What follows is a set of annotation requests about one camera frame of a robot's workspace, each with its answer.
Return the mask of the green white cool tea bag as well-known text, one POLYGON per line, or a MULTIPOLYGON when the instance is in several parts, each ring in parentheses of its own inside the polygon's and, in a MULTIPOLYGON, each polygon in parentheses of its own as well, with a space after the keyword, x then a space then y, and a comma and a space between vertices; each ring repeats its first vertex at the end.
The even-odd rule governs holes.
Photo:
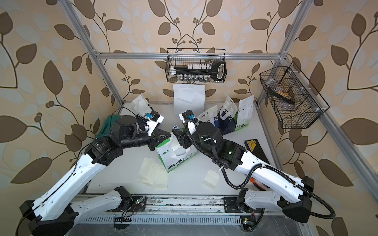
POLYGON ((173 134, 159 144, 156 151, 168 173, 197 154, 197 149, 193 145, 184 148, 173 134))

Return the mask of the blue takeaway bag white handles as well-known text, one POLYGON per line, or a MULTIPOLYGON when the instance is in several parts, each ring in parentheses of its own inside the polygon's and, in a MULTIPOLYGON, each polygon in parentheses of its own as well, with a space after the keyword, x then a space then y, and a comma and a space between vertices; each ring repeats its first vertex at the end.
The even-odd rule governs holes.
POLYGON ((197 116, 197 119, 201 122, 210 122, 214 125, 214 127, 218 127, 218 106, 215 105, 209 108, 208 110, 204 111, 202 114, 197 116))

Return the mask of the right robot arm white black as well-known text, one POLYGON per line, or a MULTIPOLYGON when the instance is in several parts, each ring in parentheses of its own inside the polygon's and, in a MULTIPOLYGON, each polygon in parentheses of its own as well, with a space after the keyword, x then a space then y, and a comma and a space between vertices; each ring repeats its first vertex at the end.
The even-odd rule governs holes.
POLYGON ((220 168, 225 182, 240 191, 242 208, 281 210, 300 223, 307 223, 310 216, 336 217, 332 206, 313 193, 310 177, 297 178, 271 166, 242 145, 224 139, 219 128, 200 121, 191 110, 180 113, 179 118, 185 132, 180 145, 190 143, 220 168))

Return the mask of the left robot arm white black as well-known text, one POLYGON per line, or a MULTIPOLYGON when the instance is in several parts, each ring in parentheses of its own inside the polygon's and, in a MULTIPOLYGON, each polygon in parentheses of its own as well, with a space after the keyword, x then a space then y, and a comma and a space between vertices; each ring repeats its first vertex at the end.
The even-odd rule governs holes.
POLYGON ((76 164, 44 195, 25 201, 20 210, 32 236, 64 236, 81 220, 108 210, 128 211, 140 204, 123 187, 104 195, 75 202, 88 182, 123 155, 126 148, 148 146, 150 151, 171 134, 158 128, 164 117, 152 111, 145 116, 121 116, 109 122, 106 135, 96 138, 76 164))

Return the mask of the white flat bag back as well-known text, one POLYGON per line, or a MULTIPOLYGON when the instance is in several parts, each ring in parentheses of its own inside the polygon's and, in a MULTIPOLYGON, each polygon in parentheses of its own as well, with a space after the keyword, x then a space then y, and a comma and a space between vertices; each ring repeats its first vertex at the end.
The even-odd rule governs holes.
POLYGON ((191 110, 195 116, 205 110, 205 86, 192 84, 174 84, 174 110, 178 115, 191 110))

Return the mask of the green plastic tool case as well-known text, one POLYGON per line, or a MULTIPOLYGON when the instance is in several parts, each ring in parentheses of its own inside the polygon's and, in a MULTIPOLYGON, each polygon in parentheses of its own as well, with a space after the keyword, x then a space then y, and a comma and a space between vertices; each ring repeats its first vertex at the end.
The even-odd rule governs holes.
POLYGON ((121 116, 116 116, 116 115, 108 116, 108 118, 106 119, 106 121, 104 123, 102 130, 99 132, 99 134, 96 136, 96 138, 107 136, 110 133, 111 126, 112 126, 113 122, 118 120, 120 117, 121 116))

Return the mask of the dark navy bag right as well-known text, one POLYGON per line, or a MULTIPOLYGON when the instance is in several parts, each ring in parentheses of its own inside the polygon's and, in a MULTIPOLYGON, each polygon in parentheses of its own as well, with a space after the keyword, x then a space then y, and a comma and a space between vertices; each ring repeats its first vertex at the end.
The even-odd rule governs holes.
POLYGON ((229 96, 227 96, 223 106, 220 108, 218 112, 218 128, 220 129, 222 135, 235 131, 235 117, 237 112, 237 105, 229 96))

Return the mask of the white green bag right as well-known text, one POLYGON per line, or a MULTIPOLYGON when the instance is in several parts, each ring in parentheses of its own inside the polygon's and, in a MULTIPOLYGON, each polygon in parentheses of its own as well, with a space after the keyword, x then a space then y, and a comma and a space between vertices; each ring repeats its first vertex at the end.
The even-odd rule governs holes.
POLYGON ((238 131, 242 128, 249 126, 250 121, 253 116, 255 96, 251 95, 245 99, 240 100, 239 109, 236 119, 235 131, 238 131))

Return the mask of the black socket set holder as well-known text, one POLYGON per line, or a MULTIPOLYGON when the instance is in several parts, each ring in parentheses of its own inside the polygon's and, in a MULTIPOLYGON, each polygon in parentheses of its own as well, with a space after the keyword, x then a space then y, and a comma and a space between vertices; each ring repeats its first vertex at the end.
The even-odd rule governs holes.
POLYGON ((220 82, 226 77, 226 62, 210 61, 203 64, 171 66, 170 73, 178 80, 198 82, 220 82))

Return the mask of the black yellow-labelled device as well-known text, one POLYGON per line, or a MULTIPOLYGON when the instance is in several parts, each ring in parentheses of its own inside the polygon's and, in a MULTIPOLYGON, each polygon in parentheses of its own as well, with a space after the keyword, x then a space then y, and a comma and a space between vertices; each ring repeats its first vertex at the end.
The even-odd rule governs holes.
POLYGON ((257 139, 247 140, 244 142, 244 145, 253 155, 269 164, 269 161, 257 139))

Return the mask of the object in right basket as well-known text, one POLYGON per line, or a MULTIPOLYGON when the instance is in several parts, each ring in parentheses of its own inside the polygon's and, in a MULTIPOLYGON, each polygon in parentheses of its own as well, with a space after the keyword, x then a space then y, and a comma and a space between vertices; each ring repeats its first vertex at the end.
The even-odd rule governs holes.
POLYGON ((268 90, 269 95, 276 97, 277 99, 283 102, 286 102, 288 104, 291 104, 291 105, 295 104, 295 101, 291 98, 291 96, 288 93, 278 91, 272 87, 267 87, 267 90, 268 90))

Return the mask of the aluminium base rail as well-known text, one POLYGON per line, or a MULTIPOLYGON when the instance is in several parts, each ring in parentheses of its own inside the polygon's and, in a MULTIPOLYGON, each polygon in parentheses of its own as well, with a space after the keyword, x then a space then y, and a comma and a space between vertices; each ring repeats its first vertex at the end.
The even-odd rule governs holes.
POLYGON ((123 200, 113 192, 75 198, 69 206, 82 214, 83 219, 106 211, 251 214, 253 211, 260 213, 263 208, 262 205, 250 208, 243 202, 237 203, 236 195, 132 195, 123 200))

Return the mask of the orange handled pliers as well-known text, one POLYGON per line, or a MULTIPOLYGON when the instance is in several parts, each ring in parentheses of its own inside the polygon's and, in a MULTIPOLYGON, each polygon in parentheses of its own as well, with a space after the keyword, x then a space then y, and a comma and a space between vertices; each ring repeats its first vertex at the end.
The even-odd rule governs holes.
POLYGON ((252 182, 253 185, 261 191, 267 190, 267 187, 264 184, 260 183, 259 181, 255 180, 254 178, 250 178, 250 182, 252 182))

